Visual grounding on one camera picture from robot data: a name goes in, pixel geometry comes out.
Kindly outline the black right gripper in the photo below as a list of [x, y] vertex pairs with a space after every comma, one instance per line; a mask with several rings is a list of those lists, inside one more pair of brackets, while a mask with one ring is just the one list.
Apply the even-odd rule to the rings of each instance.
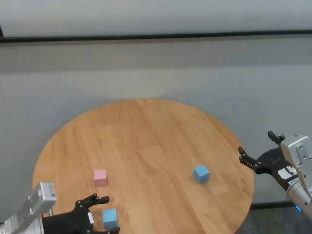
[[[271, 141], [280, 146], [285, 140], [283, 134], [276, 135], [273, 131], [268, 131]], [[254, 170], [256, 174], [270, 174], [277, 183], [286, 191], [293, 179], [297, 178], [295, 168], [285, 159], [281, 148], [274, 148], [263, 153], [257, 160], [250, 157], [245, 150], [239, 146], [239, 162]]]

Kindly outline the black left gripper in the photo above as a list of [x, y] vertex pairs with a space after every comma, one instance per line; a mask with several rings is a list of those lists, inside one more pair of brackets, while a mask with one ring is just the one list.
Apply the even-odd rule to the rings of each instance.
[[94, 205], [107, 204], [109, 196], [98, 197], [92, 194], [82, 200], [78, 200], [72, 211], [42, 218], [45, 234], [119, 234], [120, 227], [104, 231], [94, 231], [88, 213]]

